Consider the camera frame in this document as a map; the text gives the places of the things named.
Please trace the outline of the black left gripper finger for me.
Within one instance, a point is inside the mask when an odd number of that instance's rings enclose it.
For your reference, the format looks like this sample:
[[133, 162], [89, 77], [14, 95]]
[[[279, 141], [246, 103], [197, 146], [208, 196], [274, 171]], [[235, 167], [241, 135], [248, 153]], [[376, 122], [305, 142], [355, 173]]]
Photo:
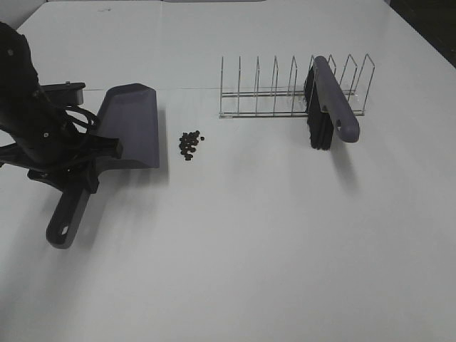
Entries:
[[103, 139], [103, 156], [107, 157], [122, 157], [123, 146], [117, 138]]
[[100, 184], [100, 173], [98, 158], [94, 158], [77, 165], [76, 181], [90, 194], [95, 194]]

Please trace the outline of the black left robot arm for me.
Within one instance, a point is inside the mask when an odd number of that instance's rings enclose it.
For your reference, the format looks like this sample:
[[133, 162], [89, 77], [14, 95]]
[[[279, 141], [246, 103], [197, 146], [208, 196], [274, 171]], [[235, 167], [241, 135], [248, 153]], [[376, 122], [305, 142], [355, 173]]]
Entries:
[[120, 157], [116, 138], [95, 134], [100, 118], [79, 106], [83, 83], [43, 87], [26, 37], [1, 24], [1, 131], [13, 143], [1, 147], [1, 164], [28, 170], [31, 180], [60, 191], [76, 183], [98, 190], [96, 160]]

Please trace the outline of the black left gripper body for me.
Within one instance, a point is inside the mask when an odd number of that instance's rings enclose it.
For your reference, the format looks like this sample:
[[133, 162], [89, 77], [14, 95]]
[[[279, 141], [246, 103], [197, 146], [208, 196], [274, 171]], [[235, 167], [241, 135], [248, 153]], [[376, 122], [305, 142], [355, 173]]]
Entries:
[[13, 165], [27, 170], [30, 180], [47, 185], [70, 185], [77, 183], [78, 164], [103, 156], [103, 139], [97, 135], [87, 135], [83, 144], [66, 147], [53, 144], [49, 148], [32, 152], [17, 143], [1, 147], [1, 164]]

